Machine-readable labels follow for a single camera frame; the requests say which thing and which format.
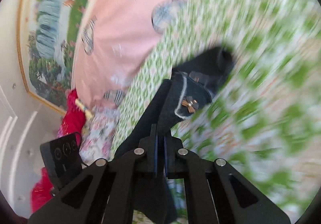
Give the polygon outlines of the green white patterned bedsheet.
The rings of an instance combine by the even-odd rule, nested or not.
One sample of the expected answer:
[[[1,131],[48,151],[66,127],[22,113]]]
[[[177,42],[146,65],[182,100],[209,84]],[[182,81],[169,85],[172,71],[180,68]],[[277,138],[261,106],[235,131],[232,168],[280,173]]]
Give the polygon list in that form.
[[[216,45],[232,50],[229,79],[172,133],[202,158],[227,160],[295,223],[320,188],[317,0],[188,0],[121,103],[111,151],[171,68]]]

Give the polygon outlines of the floral pillow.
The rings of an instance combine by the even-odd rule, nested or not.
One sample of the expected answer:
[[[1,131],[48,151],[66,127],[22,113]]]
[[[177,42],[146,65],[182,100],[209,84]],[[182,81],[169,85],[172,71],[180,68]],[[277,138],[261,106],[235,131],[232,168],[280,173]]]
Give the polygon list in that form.
[[[117,109],[107,107],[93,109],[93,119],[86,124],[79,152],[86,165],[100,158],[109,159],[119,116]]]

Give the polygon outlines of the red blanket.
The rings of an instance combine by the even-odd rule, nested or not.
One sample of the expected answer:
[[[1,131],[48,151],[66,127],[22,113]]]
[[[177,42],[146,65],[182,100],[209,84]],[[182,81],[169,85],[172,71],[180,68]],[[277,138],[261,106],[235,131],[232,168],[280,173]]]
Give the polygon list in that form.
[[[58,130],[58,137],[40,145],[44,162],[41,179],[31,190],[31,211],[34,213],[52,197],[52,191],[60,191],[82,171],[79,149],[81,131],[86,117],[76,105],[76,90],[67,95],[67,112]]]

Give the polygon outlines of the framed landscape painting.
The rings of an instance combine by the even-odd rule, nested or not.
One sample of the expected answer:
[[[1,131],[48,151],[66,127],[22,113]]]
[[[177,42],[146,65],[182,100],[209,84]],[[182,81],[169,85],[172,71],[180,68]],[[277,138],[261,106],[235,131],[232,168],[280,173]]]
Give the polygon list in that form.
[[[65,113],[73,57],[88,0],[20,0],[17,53],[26,92]]]

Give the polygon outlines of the black pants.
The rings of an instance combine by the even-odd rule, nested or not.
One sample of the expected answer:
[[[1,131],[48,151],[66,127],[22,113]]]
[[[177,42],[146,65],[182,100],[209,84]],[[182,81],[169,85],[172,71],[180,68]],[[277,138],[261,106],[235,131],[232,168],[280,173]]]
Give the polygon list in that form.
[[[171,128],[212,102],[234,67],[228,48],[216,46],[172,69],[171,78],[162,81],[155,96],[134,130],[118,147],[115,158],[136,149],[141,139],[157,127],[157,175],[140,175],[134,185],[135,210],[154,223],[172,223],[177,219],[173,196],[164,178],[164,137]]]

